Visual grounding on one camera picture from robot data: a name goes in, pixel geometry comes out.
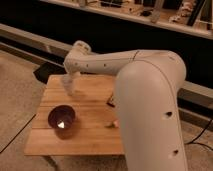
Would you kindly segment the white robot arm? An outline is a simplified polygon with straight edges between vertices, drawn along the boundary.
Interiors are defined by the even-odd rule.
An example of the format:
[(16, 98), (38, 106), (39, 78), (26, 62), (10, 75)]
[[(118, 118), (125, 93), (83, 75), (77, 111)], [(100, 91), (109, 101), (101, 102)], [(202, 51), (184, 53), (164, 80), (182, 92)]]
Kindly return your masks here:
[(169, 50), (94, 54), (76, 41), (63, 62), (69, 79), (87, 72), (115, 77), (114, 103), (128, 171), (188, 171), (177, 94), (186, 78)]

